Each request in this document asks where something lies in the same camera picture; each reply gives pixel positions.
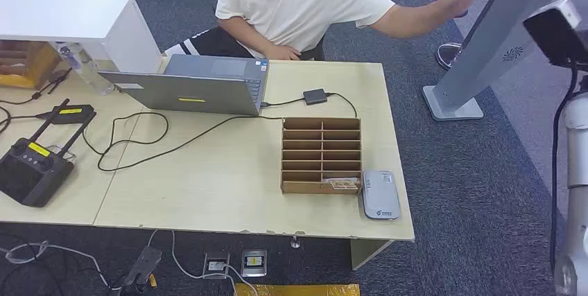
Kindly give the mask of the person's right hand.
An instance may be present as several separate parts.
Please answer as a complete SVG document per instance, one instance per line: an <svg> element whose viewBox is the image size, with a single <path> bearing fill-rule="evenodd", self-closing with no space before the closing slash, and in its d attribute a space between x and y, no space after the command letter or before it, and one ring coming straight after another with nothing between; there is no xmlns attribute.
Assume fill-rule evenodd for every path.
<svg viewBox="0 0 588 296"><path fill-rule="evenodd" d="M269 60L300 60L302 55L299 51L289 47L275 44L264 46L260 52Z"/></svg>

